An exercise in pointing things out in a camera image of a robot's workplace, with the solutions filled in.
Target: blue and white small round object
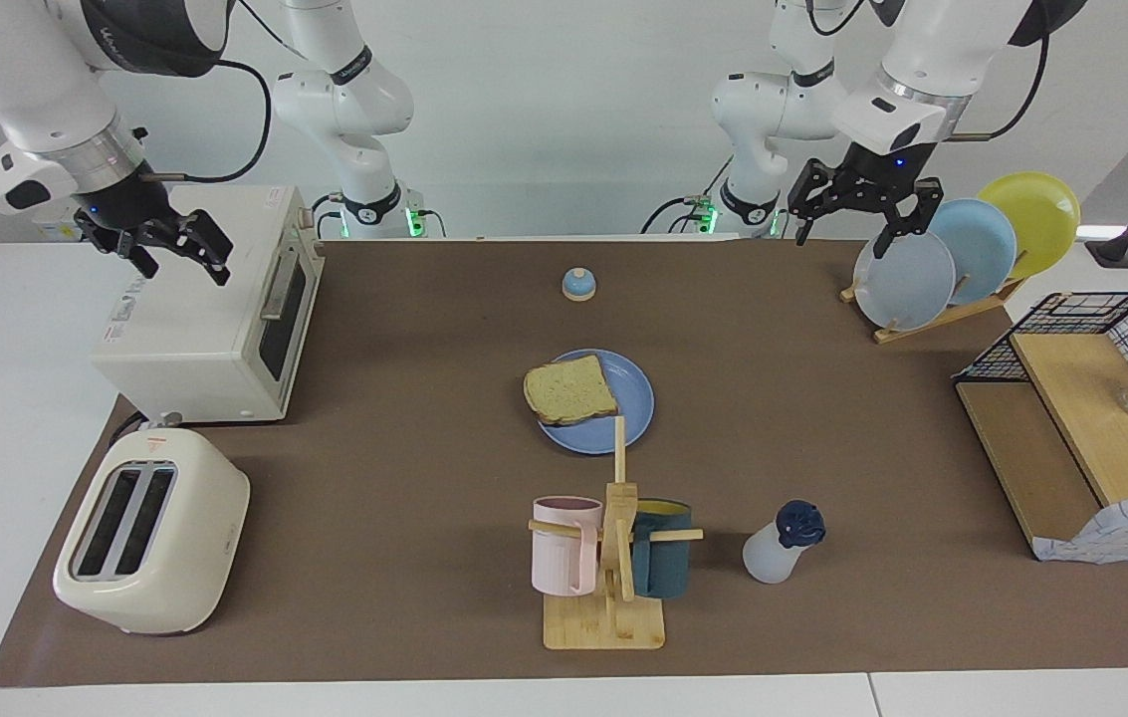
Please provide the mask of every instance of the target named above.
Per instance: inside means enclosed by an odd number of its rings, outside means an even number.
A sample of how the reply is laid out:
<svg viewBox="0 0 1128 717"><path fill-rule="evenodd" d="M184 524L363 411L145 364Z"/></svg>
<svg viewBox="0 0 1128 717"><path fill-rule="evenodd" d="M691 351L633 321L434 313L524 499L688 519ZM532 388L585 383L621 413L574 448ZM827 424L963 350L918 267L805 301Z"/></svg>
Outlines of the blue and white small round object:
<svg viewBox="0 0 1128 717"><path fill-rule="evenodd" d="M564 274L564 295L573 301L585 301L594 295L597 289L594 273L590 268L569 268Z"/></svg>

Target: teal mug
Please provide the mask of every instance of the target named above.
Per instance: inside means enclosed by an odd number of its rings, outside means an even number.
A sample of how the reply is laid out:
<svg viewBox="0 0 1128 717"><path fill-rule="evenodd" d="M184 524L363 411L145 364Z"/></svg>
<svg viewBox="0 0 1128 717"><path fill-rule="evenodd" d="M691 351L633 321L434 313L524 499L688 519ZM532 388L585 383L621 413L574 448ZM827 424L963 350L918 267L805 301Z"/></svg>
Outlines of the teal mug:
<svg viewBox="0 0 1128 717"><path fill-rule="evenodd" d="M687 592L687 549L691 541L652 542L655 531L691 528L691 505L677 499L640 501L633 541L633 582L641 598L669 600Z"/></svg>

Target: toast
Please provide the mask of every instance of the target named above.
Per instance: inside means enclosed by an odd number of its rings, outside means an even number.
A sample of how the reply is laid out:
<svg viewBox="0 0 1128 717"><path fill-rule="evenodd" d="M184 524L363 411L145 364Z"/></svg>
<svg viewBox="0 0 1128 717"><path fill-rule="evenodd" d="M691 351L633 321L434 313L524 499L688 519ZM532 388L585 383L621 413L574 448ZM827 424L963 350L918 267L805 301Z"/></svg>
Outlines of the toast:
<svg viewBox="0 0 1128 717"><path fill-rule="evenodd" d="M546 363L528 371L523 375L523 398L528 399L538 422L550 426L570 426L619 411L594 354Z"/></svg>

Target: brown tabletop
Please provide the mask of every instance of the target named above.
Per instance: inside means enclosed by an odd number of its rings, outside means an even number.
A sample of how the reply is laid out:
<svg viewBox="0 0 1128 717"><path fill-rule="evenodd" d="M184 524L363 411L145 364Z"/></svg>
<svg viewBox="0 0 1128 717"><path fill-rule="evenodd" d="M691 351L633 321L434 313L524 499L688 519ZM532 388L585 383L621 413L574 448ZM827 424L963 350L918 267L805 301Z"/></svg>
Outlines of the brown tabletop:
<svg viewBox="0 0 1128 717"><path fill-rule="evenodd" d="M858 250L328 246L290 416L201 428L253 486L214 616L126 636L55 600L96 450L0 685L1128 667L1128 563L1038 563L952 388L1005 313L876 346L836 299ZM594 271L596 299L561 294L573 265ZM531 501L601 498L613 462L550 443L520 380L587 346L650 377L631 480L690 503L706 531L653 653L541 647ZM795 498L819 505L827 540L760 585L742 542Z"/></svg>

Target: pink mug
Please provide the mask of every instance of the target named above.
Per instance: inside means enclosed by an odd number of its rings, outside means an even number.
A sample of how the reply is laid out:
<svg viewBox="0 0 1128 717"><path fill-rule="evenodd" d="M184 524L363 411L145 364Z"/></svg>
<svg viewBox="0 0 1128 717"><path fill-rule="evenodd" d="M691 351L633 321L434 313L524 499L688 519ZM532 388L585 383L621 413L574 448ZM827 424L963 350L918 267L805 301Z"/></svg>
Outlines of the pink mug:
<svg viewBox="0 0 1128 717"><path fill-rule="evenodd" d="M603 503L575 495L549 495L532 501L532 517L581 529L579 539L532 531L532 586L559 598L594 592Z"/></svg>

